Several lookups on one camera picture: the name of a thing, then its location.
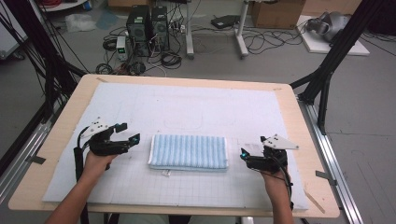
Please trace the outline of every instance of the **computer tower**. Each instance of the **computer tower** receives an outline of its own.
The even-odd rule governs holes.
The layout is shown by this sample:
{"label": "computer tower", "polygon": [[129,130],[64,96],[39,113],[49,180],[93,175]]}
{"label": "computer tower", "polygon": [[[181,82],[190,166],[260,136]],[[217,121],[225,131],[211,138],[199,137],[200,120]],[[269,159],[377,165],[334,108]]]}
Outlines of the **computer tower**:
{"label": "computer tower", "polygon": [[166,7],[154,7],[151,10],[153,36],[155,36],[155,50],[169,50],[168,18]]}
{"label": "computer tower", "polygon": [[132,6],[126,22],[133,52],[137,56],[147,57],[151,54],[149,41],[152,38],[152,24],[149,6]]}

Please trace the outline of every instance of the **metal stand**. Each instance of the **metal stand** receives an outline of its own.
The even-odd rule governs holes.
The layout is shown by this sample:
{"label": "metal stand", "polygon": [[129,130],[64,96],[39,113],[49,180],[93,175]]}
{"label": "metal stand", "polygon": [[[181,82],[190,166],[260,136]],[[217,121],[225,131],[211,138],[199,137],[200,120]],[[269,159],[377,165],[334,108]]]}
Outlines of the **metal stand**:
{"label": "metal stand", "polygon": [[187,27],[186,27],[186,48],[187,48],[187,57],[189,59],[194,59],[194,46],[192,45],[192,33],[191,33],[191,19],[192,15],[190,15],[190,4],[191,0],[187,1]]}
{"label": "metal stand", "polygon": [[[244,59],[248,56],[248,49],[245,44],[244,38],[242,37],[242,32],[244,30],[245,19],[248,13],[248,2],[249,0],[244,0],[242,4],[241,10],[241,19],[239,22],[239,28],[235,29],[235,37],[238,42],[238,46],[241,49],[241,59]],[[187,57],[189,59],[194,59],[194,46],[192,45],[192,33],[191,33],[191,19],[192,15],[190,15],[190,4],[191,0],[187,1],[187,24],[186,24],[186,48],[187,48]]]}
{"label": "metal stand", "polygon": [[309,82],[303,93],[300,93],[299,100],[308,105],[312,105],[317,95],[321,92],[318,126],[322,134],[325,132],[326,109],[329,96],[330,81],[335,69],[344,60],[350,49],[355,45],[369,24],[375,13],[383,6],[387,0],[363,0],[356,9],[346,28],[339,35],[333,47],[323,60],[319,68],[312,74],[303,77],[293,83],[292,88],[300,87]]}
{"label": "metal stand", "polygon": [[245,19],[247,18],[247,13],[248,13],[248,2],[249,2],[248,0],[244,0],[244,3],[242,4],[239,28],[235,29],[235,37],[238,42],[238,46],[241,49],[241,59],[244,59],[245,57],[248,56],[248,49],[245,44],[244,37],[242,37],[242,32],[244,30],[244,25],[245,25]]}

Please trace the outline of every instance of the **white sheet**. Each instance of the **white sheet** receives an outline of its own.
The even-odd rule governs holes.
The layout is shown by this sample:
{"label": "white sheet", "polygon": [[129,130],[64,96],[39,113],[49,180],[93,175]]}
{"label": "white sheet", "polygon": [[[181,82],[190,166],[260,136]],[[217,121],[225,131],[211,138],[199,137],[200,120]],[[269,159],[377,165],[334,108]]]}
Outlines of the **white sheet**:
{"label": "white sheet", "polygon": [[[97,117],[109,125],[128,123],[128,130],[114,133],[113,140],[141,133],[141,141],[112,162],[89,202],[272,209],[261,175],[249,170],[239,155],[241,147],[260,154],[261,135],[287,137],[273,92],[102,83],[64,150],[43,201],[60,202],[76,183],[73,148],[78,133]],[[155,133],[225,136],[229,170],[172,171],[165,176],[149,169]],[[307,209],[298,168],[292,152],[288,155],[295,209]]]}

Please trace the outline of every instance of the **folded cloth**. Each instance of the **folded cloth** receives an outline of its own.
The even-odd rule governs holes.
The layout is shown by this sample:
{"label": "folded cloth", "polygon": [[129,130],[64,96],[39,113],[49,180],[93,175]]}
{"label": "folded cloth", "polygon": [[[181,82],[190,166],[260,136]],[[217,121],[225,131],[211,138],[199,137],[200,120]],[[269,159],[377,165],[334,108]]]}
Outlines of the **folded cloth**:
{"label": "folded cloth", "polygon": [[153,169],[225,172],[226,140],[216,136],[155,134],[148,164]]}

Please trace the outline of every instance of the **human arm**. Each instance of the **human arm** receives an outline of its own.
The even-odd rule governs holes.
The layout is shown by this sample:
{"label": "human arm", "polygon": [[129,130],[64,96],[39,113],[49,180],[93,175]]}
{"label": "human arm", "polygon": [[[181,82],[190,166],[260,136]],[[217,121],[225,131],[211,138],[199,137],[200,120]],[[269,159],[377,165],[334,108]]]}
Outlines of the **human arm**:
{"label": "human arm", "polygon": [[274,224],[294,223],[290,209],[290,199],[282,172],[271,174],[261,172],[265,181],[265,189],[273,206]]}
{"label": "human arm", "polygon": [[96,156],[89,151],[81,178],[45,223],[77,223],[92,189],[105,172],[106,165],[111,163],[114,158],[116,156]]}

